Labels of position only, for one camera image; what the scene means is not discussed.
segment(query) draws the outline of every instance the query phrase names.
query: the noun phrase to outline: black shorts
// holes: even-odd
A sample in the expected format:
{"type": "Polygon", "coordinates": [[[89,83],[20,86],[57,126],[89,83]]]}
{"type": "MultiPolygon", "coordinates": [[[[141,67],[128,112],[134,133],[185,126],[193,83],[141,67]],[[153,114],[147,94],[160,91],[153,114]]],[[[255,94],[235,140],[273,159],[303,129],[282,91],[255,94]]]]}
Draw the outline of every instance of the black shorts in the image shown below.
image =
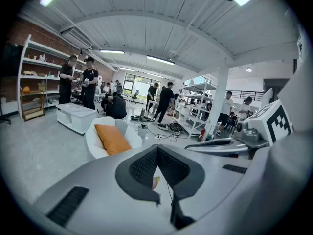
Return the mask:
{"type": "Polygon", "coordinates": [[[229,115],[220,113],[219,120],[217,120],[217,122],[222,122],[221,125],[225,126],[228,118],[229,118],[229,115]]]}

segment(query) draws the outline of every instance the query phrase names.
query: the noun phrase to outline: shelving unit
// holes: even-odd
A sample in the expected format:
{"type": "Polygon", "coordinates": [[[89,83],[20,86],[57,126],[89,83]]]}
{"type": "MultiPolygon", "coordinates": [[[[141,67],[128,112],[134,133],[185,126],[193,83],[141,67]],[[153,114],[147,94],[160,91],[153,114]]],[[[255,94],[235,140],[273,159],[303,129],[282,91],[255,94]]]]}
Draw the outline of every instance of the shelving unit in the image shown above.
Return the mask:
{"type": "MultiPolygon", "coordinates": [[[[70,55],[68,55],[68,54],[65,54],[65,53],[63,53],[61,51],[58,51],[58,50],[53,49],[53,48],[50,48],[50,47],[45,46],[43,44],[39,44],[39,43],[37,43],[35,41],[30,40],[30,38],[31,38],[31,35],[28,35],[28,38],[27,38],[27,40],[25,42],[25,45],[24,45],[24,48],[23,48],[23,51],[22,51],[22,54],[21,54],[20,66],[19,66],[19,74],[18,74],[18,82],[17,82],[17,92],[18,92],[18,94],[17,94],[17,102],[18,102],[18,110],[19,110],[21,118],[23,118],[23,112],[22,112],[22,105],[21,105],[20,98],[28,95],[28,94],[22,94],[20,92],[21,79],[41,79],[41,80],[45,80],[45,84],[46,85],[47,85],[47,81],[48,80],[60,80],[60,78],[58,78],[58,77],[40,77],[40,76],[22,75],[21,74],[21,72],[22,72],[22,65],[23,64],[34,64],[34,65],[38,65],[38,66],[50,67],[50,68],[53,68],[53,69],[60,69],[62,67],[61,65],[58,65],[58,64],[49,63],[49,62],[41,61],[41,60],[38,60],[38,59],[27,58],[27,57],[25,57],[26,49],[27,48],[35,49],[35,50],[41,51],[42,53],[47,53],[47,54],[50,54],[50,55],[53,55],[53,56],[56,56],[56,57],[60,57],[60,58],[63,58],[63,59],[68,59],[70,57],[70,55]]],[[[77,60],[77,64],[85,65],[86,63],[84,61],[78,59],[77,60]]],[[[84,71],[79,70],[79,69],[75,69],[75,66],[74,66],[73,67],[73,75],[74,75],[75,72],[76,73],[83,73],[84,71]]],[[[56,105],[55,103],[53,103],[53,104],[49,104],[48,103],[48,94],[57,94],[57,93],[59,93],[58,90],[47,90],[47,88],[45,89],[44,94],[46,95],[46,105],[43,106],[43,108],[56,105]]],[[[41,93],[39,91],[38,92],[37,91],[33,91],[33,93],[32,93],[32,95],[38,95],[38,94],[41,94],[41,93]]]]}
{"type": "Polygon", "coordinates": [[[181,87],[180,92],[183,90],[188,90],[189,94],[179,94],[179,98],[187,98],[186,103],[177,103],[174,110],[179,113],[178,119],[173,117],[173,120],[176,121],[188,134],[188,138],[191,136],[199,136],[200,131],[198,128],[200,126],[205,126],[206,121],[203,121],[199,118],[201,112],[208,112],[208,110],[202,109],[200,106],[203,104],[203,101],[213,101],[210,97],[205,96],[207,90],[216,90],[216,86],[212,85],[207,79],[204,83],[193,84],[189,86],[181,87]],[[187,104],[189,99],[200,99],[200,105],[191,105],[187,104]]]}

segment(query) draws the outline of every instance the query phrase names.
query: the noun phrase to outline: red brick wall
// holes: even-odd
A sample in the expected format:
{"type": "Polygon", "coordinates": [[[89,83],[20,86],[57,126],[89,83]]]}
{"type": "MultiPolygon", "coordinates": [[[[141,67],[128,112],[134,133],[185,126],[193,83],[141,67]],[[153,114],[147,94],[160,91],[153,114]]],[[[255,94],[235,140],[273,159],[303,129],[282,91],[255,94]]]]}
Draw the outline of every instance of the red brick wall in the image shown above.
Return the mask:
{"type": "MultiPolygon", "coordinates": [[[[31,40],[49,46],[51,48],[54,48],[56,50],[59,50],[63,53],[66,53],[68,55],[76,55],[80,54],[80,50],[74,48],[72,45],[69,43],[63,41],[61,38],[53,35],[52,33],[36,26],[33,23],[30,23],[26,20],[19,19],[17,18],[15,22],[13,23],[10,32],[8,33],[8,43],[10,44],[17,44],[17,45],[22,45],[24,46],[28,35],[31,34],[31,40]]],[[[26,50],[26,56],[33,58],[34,55],[37,56],[37,59],[39,58],[39,55],[42,54],[40,51],[32,50],[32,49],[27,49],[26,50]]],[[[58,58],[52,55],[45,54],[45,57],[48,59],[49,62],[54,61],[55,64],[64,64],[65,60],[62,58],[58,58]]],[[[85,54],[82,56],[80,55],[79,59],[83,60],[85,57],[85,54]]],[[[95,60],[95,65],[99,71],[99,75],[102,76],[102,81],[103,82],[110,82],[113,79],[113,71],[110,70],[108,67],[105,65],[99,63],[98,61],[95,60]]],[[[83,70],[84,68],[81,65],[76,65],[77,69],[83,70]]],[[[28,71],[28,70],[34,70],[37,73],[47,73],[51,71],[51,74],[57,75],[58,70],[54,68],[47,68],[47,67],[41,67],[41,66],[36,66],[36,65],[30,65],[30,64],[23,64],[22,67],[22,72],[23,71],[28,71]]],[[[32,89],[35,87],[36,83],[32,83],[29,81],[29,83],[32,84],[32,89]]],[[[3,78],[1,80],[1,96],[4,96],[7,98],[7,102],[11,100],[16,100],[16,78],[3,78]]]]}

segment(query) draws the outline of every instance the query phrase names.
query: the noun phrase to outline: white chair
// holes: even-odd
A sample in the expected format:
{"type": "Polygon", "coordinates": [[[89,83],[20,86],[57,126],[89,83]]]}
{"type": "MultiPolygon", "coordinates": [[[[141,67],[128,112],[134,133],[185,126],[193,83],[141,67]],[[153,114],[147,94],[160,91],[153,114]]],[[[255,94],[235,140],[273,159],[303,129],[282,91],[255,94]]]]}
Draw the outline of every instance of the white chair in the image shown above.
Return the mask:
{"type": "Polygon", "coordinates": [[[107,151],[104,149],[102,141],[94,128],[95,124],[116,126],[132,149],[142,146],[142,138],[138,136],[136,130],[128,126],[123,120],[115,120],[112,117],[95,118],[85,133],[85,146],[90,160],[108,156],[107,151]]]}

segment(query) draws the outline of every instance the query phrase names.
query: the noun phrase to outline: window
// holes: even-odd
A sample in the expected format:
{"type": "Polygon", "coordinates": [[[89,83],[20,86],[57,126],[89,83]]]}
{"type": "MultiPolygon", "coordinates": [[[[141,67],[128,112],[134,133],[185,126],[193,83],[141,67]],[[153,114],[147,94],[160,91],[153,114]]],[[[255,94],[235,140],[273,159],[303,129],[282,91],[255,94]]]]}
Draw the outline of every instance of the window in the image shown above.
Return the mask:
{"type": "Polygon", "coordinates": [[[139,90],[137,98],[146,100],[148,89],[151,85],[154,85],[154,83],[158,83],[159,87],[161,85],[160,81],[152,80],[141,76],[126,74],[123,93],[134,95],[136,91],[139,90]]]}

